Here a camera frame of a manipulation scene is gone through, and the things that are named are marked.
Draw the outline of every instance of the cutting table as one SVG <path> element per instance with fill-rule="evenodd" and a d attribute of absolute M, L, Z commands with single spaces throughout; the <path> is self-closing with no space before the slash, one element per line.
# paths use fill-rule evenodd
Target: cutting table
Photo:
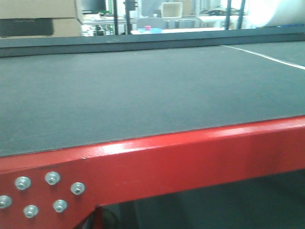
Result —
<path fill-rule="evenodd" d="M 97 206 L 305 168 L 304 50 L 1 58 L 0 195 L 12 204 L 0 228 L 73 228 Z M 61 177 L 55 185 L 49 172 Z M 26 190 L 18 177 L 30 179 Z M 39 209 L 30 219 L 28 205 Z"/>

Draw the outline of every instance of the cardboard box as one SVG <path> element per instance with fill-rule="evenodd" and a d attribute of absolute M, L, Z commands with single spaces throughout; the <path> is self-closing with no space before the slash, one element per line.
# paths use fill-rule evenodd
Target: cardboard box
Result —
<path fill-rule="evenodd" d="M 81 0 L 0 0 L 0 19 L 78 18 Z"/>
<path fill-rule="evenodd" d="M 181 18 L 181 2 L 163 2 L 161 5 L 161 15 L 163 18 Z"/>
<path fill-rule="evenodd" d="M 52 21 L 53 21 L 53 31 L 54 31 L 53 35 L 1 37 L 1 39 L 82 36 L 81 23 L 76 18 L 55 18 L 52 19 Z"/>

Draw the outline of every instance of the metal pole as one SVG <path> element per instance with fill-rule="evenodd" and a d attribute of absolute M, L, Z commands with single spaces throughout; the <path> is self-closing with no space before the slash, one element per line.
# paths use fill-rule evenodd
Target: metal pole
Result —
<path fill-rule="evenodd" d="M 239 17 L 238 17 L 238 24 L 237 24 L 237 29 L 240 30 L 242 28 L 243 24 L 243 19 L 244 19 L 244 6 L 246 4 L 246 0 L 242 0 L 242 4 L 240 6 L 240 11 L 239 11 Z"/>
<path fill-rule="evenodd" d="M 126 34 L 131 34 L 131 30 L 132 30 L 132 25 L 130 23 L 130 1 L 131 0 L 125 0 L 126 26 L 127 26 Z"/>
<path fill-rule="evenodd" d="M 232 5 L 232 0 L 228 0 L 227 15 L 225 17 L 225 29 L 226 30 L 228 30 L 229 26 L 230 26 L 231 5 Z"/>
<path fill-rule="evenodd" d="M 118 5 L 117 1 L 113 0 L 113 17 L 114 17 L 114 35 L 119 35 L 118 28 Z"/>

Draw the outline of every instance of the white container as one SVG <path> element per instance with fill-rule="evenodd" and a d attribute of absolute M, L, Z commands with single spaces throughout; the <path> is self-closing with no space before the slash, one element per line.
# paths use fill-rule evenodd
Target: white container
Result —
<path fill-rule="evenodd" d="M 163 2 L 161 5 L 161 14 L 163 18 L 181 18 L 182 11 L 182 2 Z"/>
<path fill-rule="evenodd" d="M 305 0 L 250 0 L 249 22 L 256 27 L 305 23 Z"/>

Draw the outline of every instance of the pink object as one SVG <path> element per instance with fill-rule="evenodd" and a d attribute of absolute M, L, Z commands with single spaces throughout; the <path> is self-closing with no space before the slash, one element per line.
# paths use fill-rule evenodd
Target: pink object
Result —
<path fill-rule="evenodd" d="M 145 30 L 149 31 L 151 29 L 152 29 L 152 27 L 150 25 L 145 25 Z"/>

